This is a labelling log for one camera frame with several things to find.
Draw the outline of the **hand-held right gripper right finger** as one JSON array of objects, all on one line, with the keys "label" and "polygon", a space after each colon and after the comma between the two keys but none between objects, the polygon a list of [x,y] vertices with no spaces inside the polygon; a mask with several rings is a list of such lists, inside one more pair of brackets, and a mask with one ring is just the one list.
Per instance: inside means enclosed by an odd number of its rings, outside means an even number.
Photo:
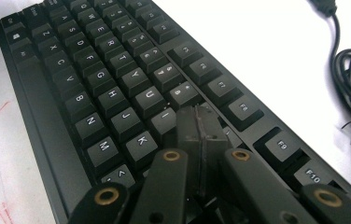
[{"label": "hand-held right gripper right finger", "polygon": [[229,140],[214,111],[197,106],[196,122],[200,137],[198,195],[207,199],[218,190],[218,161],[229,148]]}]

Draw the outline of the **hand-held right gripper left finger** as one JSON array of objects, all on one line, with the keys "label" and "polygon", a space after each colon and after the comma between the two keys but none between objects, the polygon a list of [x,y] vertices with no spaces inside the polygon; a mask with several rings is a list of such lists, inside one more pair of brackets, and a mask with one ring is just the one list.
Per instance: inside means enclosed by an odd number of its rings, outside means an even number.
[{"label": "hand-held right gripper left finger", "polygon": [[204,192],[199,116],[199,106],[186,106],[176,112],[177,147],[188,154],[187,192],[193,195]]}]

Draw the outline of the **black computer keyboard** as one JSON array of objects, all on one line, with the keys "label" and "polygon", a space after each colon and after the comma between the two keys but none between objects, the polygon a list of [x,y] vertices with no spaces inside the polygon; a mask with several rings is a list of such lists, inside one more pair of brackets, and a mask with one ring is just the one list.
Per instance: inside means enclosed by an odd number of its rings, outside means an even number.
[{"label": "black computer keyboard", "polygon": [[[43,0],[0,47],[57,224],[351,224],[351,186],[153,0]],[[187,192],[176,112],[216,113],[218,190]]]}]

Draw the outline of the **white table cover board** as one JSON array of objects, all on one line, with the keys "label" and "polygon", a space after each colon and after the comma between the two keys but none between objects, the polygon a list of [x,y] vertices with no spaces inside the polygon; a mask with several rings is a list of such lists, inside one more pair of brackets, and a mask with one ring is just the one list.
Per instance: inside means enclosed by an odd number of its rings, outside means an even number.
[{"label": "white table cover board", "polygon": [[[351,49],[351,0],[154,0],[351,184],[351,114],[329,72]],[[0,50],[0,224],[55,224]]]}]

